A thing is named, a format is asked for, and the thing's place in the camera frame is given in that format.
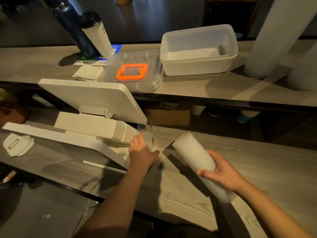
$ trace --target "cardboard box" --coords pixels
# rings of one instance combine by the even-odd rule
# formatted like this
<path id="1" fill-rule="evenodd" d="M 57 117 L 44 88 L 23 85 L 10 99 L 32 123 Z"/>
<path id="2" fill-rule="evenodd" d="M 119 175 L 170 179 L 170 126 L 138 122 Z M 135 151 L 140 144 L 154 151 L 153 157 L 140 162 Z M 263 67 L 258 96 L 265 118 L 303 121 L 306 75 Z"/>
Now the cardboard box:
<path id="1" fill-rule="evenodd" d="M 153 125 L 189 126 L 191 120 L 191 105 L 188 104 L 178 104 L 176 110 L 170 110 L 161 108 L 159 102 L 147 102 L 144 111 Z"/>

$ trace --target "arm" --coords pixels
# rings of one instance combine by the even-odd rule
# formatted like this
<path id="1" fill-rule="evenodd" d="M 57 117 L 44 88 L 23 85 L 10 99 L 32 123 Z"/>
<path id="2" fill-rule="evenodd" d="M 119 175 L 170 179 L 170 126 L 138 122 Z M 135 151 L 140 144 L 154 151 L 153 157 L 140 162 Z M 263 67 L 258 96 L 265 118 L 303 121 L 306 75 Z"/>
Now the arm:
<path id="1" fill-rule="evenodd" d="M 129 155 L 130 167 L 126 175 L 75 238 L 120 238 L 127 235 L 141 184 L 159 151 L 150 152 L 141 133 L 139 139 L 136 135 L 130 142 Z"/>
<path id="2" fill-rule="evenodd" d="M 207 152 L 216 161 L 218 168 L 215 172 L 198 170 L 197 174 L 237 193 L 251 207 L 268 237 L 312 238 L 268 196 L 248 182 L 224 157 L 212 150 Z"/>

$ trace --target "storage container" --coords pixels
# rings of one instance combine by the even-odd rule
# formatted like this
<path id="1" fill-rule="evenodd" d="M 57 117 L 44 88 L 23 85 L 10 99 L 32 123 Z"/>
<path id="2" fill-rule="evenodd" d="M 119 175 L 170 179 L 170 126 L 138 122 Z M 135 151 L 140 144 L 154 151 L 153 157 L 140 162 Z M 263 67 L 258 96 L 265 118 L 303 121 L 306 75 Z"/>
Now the storage container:
<path id="1" fill-rule="evenodd" d="M 159 50 L 114 54 L 100 81 L 122 83 L 132 93 L 153 93 L 161 87 L 164 75 L 159 56 Z"/>
<path id="2" fill-rule="evenodd" d="M 198 27 L 163 35 L 161 63 L 168 76 L 222 73 L 238 54 L 238 43 L 228 24 Z"/>

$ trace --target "dark blue water bottle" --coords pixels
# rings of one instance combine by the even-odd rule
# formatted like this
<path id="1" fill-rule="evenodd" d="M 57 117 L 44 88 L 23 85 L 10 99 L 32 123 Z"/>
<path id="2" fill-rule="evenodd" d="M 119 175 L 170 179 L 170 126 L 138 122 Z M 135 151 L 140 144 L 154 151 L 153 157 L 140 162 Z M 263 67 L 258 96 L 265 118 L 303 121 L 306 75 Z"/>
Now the dark blue water bottle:
<path id="1" fill-rule="evenodd" d="M 66 29 L 74 44 L 76 44 L 86 58 L 93 58 L 100 55 L 86 34 L 81 30 L 80 15 L 68 0 L 43 1 L 51 10 L 54 17 Z"/>

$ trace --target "orange silicone seal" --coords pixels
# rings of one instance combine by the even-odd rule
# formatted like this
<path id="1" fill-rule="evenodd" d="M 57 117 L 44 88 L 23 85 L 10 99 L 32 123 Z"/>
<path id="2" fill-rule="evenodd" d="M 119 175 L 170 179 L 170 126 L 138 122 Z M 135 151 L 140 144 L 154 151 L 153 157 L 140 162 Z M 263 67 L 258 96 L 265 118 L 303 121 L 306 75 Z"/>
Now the orange silicone seal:
<path id="1" fill-rule="evenodd" d="M 125 73 L 125 68 L 139 68 L 140 74 L 133 76 L 121 76 Z M 117 72 L 117 80 L 140 80 L 144 77 L 147 71 L 146 63 L 124 64 Z"/>

